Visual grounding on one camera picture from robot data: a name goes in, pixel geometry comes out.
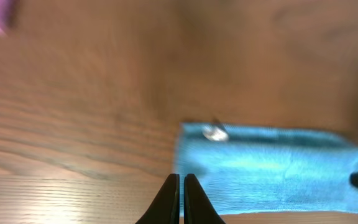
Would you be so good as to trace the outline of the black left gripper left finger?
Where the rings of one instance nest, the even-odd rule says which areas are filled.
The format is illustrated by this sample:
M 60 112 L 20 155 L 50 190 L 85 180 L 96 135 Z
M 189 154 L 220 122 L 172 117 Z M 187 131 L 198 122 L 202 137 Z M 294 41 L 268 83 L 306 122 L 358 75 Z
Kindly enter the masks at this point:
M 170 174 L 136 224 L 179 224 L 180 176 Z

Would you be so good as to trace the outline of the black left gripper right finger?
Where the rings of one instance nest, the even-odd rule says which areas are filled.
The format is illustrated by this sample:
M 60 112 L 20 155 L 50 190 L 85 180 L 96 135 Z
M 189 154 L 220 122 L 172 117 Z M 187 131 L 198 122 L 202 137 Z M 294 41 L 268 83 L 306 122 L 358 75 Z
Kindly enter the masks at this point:
M 184 179 L 185 224 L 225 224 L 194 174 Z

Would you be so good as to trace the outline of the blue microfiber cloth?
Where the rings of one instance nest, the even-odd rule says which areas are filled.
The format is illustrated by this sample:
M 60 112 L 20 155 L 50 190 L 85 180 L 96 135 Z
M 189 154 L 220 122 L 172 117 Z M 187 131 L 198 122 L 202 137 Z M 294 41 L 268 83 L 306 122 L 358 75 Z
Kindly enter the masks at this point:
M 175 172 L 194 174 L 220 215 L 358 214 L 358 145 L 334 133 L 185 123 Z

